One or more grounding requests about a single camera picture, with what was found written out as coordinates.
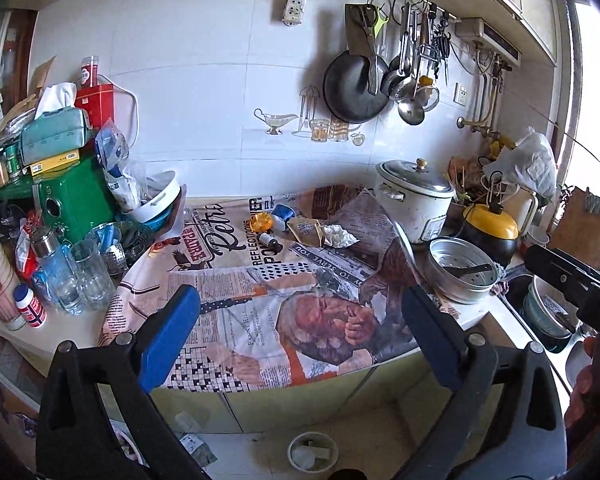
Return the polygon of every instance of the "human hand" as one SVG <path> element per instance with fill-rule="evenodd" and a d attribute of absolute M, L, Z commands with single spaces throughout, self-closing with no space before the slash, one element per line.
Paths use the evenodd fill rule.
<path fill-rule="evenodd" d="M 596 344 L 595 337 L 587 337 L 582 342 L 582 347 L 589 357 L 593 357 Z M 585 413 L 583 395 L 590 392 L 593 385 L 592 365 L 585 366 L 576 377 L 576 384 L 571 392 L 569 407 L 564 413 L 564 425 L 569 429 L 576 421 L 580 420 Z"/>
<path fill-rule="evenodd" d="M 362 345 L 371 339 L 376 331 L 378 320 L 372 308 L 366 306 L 349 307 L 349 319 L 344 327 L 346 341 L 353 345 Z"/>

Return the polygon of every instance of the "rice cooker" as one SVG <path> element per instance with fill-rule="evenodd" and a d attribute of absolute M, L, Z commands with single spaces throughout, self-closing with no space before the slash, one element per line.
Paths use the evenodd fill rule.
<path fill-rule="evenodd" d="M 412 244 L 436 238 L 456 190 L 427 161 L 389 160 L 376 165 L 374 192 L 387 216 L 400 224 Z"/>

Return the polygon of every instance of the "wooden cutting board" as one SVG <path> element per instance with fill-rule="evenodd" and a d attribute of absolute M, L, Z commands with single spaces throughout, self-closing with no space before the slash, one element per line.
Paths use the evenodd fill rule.
<path fill-rule="evenodd" d="M 600 270 L 600 215 L 585 211 L 586 196 L 587 193 L 579 188 L 573 191 L 548 248 L 562 249 Z"/>

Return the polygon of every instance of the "tile floor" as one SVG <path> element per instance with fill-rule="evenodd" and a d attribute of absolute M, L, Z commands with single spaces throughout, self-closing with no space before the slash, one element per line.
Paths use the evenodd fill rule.
<path fill-rule="evenodd" d="M 320 431 L 338 444 L 338 461 L 329 472 L 309 475 L 289 464 L 286 448 L 293 437 L 305 431 Z M 368 480 L 389 480 L 414 447 L 394 404 L 305 428 L 203 437 L 218 457 L 205 468 L 213 480 L 324 480 L 343 468 L 360 469 Z"/>

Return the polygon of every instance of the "printed man's face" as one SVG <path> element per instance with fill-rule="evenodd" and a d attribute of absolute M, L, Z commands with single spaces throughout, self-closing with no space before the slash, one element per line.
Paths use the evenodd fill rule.
<path fill-rule="evenodd" d="M 296 299 L 296 324 L 315 336 L 344 338 L 349 309 L 357 306 L 336 296 L 305 294 Z"/>

